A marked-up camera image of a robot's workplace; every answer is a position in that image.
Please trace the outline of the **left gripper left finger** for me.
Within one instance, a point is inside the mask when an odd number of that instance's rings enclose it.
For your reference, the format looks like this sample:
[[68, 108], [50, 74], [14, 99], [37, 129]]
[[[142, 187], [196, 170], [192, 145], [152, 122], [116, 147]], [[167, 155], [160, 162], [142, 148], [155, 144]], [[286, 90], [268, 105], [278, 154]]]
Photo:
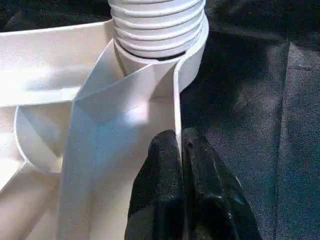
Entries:
[[180, 151], [173, 130], [158, 133], [131, 191], [126, 240], [181, 240], [185, 192]]

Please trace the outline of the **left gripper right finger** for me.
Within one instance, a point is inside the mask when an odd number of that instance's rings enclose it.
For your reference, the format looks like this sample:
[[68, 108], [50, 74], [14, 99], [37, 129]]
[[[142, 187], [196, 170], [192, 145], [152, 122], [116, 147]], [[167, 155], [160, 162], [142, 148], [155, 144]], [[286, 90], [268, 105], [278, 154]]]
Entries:
[[182, 133], [182, 165], [190, 240], [261, 238], [240, 182], [195, 128]]

